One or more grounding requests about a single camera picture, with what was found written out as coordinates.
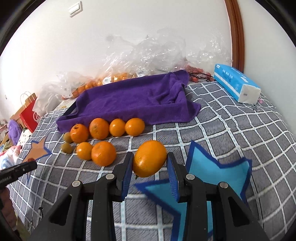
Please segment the oval orange fruit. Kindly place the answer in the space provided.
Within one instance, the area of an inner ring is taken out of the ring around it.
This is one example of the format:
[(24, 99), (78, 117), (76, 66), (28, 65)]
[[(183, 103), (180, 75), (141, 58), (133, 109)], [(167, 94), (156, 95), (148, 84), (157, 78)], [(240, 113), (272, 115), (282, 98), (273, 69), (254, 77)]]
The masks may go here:
[(146, 178), (157, 173), (166, 159), (167, 151), (161, 142), (146, 141), (135, 153), (132, 170), (137, 178)]

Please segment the small orange back row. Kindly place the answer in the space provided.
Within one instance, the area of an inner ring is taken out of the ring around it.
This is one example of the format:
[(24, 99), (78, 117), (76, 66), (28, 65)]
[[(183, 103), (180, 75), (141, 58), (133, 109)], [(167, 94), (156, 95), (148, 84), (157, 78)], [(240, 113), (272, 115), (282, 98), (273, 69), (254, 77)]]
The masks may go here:
[(120, 118), (114, 119), (110, 123), (109, 132), (114, 137), (121, 137), (125, 133), (125, 121)]

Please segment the small orange row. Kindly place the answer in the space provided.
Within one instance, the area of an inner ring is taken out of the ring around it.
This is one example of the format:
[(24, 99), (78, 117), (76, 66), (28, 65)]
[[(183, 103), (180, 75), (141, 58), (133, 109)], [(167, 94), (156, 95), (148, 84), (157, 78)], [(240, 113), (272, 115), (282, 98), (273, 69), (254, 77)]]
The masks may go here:
[(114, 119), (110, 123), (109, 132), (114, 137), (121, 137), (125, 133), (125, 121), (120, 118)]
[(91, 160), (91, 152), (93, 149), (93, 145), (88, 142), (81, 142), (76, 147), (77, 156), (82, 160)]

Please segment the green-brown small fruit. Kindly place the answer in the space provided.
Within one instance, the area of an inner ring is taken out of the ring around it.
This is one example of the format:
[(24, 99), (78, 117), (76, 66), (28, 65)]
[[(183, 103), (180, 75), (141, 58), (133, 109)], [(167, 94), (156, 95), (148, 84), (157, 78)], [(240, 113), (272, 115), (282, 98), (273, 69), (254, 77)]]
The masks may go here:
[(61, 151), (66, 153), (66, 154), (73, 153), (73, 150), (74, 150), (74, 147), (71, 144), (67, 143), (67, 142), (65, 142), (65, 143), (63, 143), (61, 145)]
[(70, 132), (66, 132), (63, 134), (63, 140), (68, 144), (73, 143)]

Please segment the large orange front row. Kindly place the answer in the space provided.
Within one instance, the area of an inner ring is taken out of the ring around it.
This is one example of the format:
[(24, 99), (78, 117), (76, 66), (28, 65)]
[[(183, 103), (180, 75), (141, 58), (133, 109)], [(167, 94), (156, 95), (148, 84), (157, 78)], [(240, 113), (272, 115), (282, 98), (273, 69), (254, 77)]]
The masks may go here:
[(99, 166), (109, 166), (116, 160), (116, 149), (110, 142), (98, 142), (92, 148), (91, 159)]

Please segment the large orange row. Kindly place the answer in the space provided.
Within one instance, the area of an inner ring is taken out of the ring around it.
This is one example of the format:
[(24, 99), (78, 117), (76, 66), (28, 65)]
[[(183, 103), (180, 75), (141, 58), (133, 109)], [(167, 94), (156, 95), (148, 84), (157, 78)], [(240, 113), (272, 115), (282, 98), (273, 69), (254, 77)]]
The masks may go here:
[(89, 125), (89, 132), (94, 139), (103, 140), (109, 135), (109, 123), (102, 118), (95, 118)]
[(110, 142), (98, 142), (92, 148), (91, 159), (99, 166), (109, 166), (116, 160), (116, 149)]

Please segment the small orange front row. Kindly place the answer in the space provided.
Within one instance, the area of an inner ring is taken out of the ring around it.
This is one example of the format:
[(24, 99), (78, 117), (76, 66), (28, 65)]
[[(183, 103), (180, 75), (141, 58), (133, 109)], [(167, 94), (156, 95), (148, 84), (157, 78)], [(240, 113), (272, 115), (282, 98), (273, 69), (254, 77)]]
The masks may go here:
[(77, 156), (82, 160), (91, 160), (91, 152), (93, 149), (93, 145), (88, 142), (81, 142), (76, 147)]

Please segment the red paper shopping bag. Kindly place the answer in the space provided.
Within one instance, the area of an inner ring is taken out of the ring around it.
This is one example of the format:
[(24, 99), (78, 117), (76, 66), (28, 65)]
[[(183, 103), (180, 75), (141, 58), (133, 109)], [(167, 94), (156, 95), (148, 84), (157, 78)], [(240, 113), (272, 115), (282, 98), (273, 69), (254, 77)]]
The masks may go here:
[(37, 96), (35, 93), (31, 94), (26, 91), (21, 94), (20, 101), (22, 106), (10, 117), (10, 119), (15, 120), (22, 129), (27, 128), (31, 133), (35, 131), (40, 121), (40, 116), (33, 111), (36, 99)]

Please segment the large orange back row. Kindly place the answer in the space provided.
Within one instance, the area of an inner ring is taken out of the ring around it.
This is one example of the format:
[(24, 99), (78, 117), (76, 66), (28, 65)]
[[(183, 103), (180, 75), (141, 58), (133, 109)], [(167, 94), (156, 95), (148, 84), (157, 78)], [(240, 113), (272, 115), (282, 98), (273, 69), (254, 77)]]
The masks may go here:
[(95, 118), (89, 125), (89, 132), (94, 139), (103, 140), (109, 135), (109, 123), (102, 118)]

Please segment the red dates pile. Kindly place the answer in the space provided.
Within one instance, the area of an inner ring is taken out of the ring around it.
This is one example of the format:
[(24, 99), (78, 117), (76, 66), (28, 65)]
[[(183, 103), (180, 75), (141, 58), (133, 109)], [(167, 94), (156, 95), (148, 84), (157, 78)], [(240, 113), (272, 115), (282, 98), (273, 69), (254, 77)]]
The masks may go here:
[(211, 73), (204, 71), (201, 68), (192, 67), (190, 65), (187, 65), (185, 67), (185, 70), (189, 74), (189, 79), (192, 82), (199, 82), (199, 81), (207, 81), (212, 82), (214, 81), (214, 77), (211, 75)]

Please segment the blue white tissue pack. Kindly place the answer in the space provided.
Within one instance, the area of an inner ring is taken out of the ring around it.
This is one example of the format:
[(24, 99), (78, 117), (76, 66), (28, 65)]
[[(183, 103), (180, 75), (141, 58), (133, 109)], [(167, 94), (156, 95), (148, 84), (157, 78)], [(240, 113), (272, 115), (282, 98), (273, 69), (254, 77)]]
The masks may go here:
[(239, 103), (256, 104), (261, 88), (237, 69), (216, 64), (214, 79)]

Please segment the clear plastic bag of oranges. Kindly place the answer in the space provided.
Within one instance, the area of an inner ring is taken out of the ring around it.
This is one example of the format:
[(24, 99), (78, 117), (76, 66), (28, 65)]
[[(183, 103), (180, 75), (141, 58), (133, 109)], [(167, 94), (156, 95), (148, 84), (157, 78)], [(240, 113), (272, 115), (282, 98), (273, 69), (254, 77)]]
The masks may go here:
[(121, 52), (107, 56), (95, 77), (64, 72), (60, 77), (61, 99), (75, 99), (88, 89), (150, 75), (150, 63), (151, 57), (143, 52)]

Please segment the clear crumpled plastic bag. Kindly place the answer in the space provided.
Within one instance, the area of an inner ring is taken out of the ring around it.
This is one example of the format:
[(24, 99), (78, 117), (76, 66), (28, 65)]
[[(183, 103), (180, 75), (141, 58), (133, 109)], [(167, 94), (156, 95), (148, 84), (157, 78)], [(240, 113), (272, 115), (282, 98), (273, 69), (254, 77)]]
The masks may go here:
[(138, 64), (153, 73), (187, 67), (213, 73), (216, 64), (232, 64), (231, 51), (221, 35), (213, 36), (204, 44), (188, 45), (183, 37), (170, 29), (161, 29), (155, 36), (147, 36), (137, 45), (135, 53)]

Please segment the brown wooden door frame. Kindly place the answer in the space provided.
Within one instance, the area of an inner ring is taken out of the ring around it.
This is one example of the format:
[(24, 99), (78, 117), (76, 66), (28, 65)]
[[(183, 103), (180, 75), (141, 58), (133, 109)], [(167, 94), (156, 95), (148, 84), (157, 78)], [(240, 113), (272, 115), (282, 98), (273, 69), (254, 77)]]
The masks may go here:
[(243, 73), (245, 63), (245, 41), (239, 4), (237, 0), (225, 0), (224, 3), (226, 5), (230, 23), (232, 66)]

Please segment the white wall switch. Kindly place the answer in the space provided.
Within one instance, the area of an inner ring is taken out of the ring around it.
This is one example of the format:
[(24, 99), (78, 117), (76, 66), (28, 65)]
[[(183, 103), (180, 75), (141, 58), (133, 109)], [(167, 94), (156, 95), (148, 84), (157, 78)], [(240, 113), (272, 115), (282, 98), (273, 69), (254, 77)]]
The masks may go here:
[(75, 15), (83, 11), (82, 1), (78, 1), (73, 6), (69, 8), (69, 17), (74, 17)]

